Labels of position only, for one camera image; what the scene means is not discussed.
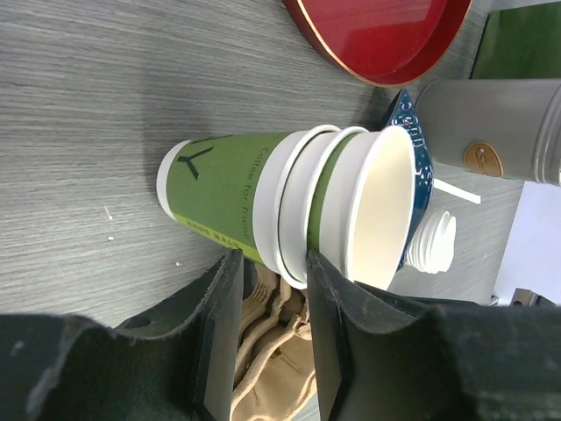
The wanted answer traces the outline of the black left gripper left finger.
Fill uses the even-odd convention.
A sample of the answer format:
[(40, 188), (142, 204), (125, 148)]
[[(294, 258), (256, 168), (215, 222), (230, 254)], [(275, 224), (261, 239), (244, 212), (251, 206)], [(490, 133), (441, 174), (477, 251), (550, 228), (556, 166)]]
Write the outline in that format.
[(244, 289), (244, 258), (229, 250), (199, 278), (117, 331), (132, 339), (138, 380), (152, 391), (137, 420), (227, 420)]

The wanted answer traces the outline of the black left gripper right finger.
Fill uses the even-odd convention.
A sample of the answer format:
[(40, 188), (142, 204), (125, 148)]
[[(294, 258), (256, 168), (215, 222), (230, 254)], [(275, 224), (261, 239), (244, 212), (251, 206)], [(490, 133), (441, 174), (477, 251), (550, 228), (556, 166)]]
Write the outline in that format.
[(438, 365), (428, 305), (349, 281), (310, 252), (308, 295), (323, 420), (433, 420)]

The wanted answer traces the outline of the stack of white lids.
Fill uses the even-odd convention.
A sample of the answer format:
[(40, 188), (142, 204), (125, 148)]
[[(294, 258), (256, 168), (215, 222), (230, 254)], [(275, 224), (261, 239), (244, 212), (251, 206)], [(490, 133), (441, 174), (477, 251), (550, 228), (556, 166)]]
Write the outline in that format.
[(405, 252), (404, 264), (417, 271), (435, 275), (451, 267), (457, 219), (447, 210), (427, 212)]

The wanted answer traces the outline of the green paper cups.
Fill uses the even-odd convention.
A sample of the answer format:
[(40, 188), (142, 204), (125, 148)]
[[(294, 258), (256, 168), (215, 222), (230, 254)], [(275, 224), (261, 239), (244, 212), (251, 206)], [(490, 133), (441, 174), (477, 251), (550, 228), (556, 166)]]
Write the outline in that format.
[(170, 218), (297, 289), (312, 250), (347, 279), (386, 289), (411, 226), (415, 155), (399, 126), (186, 140), (163, 158), (156, 189)]

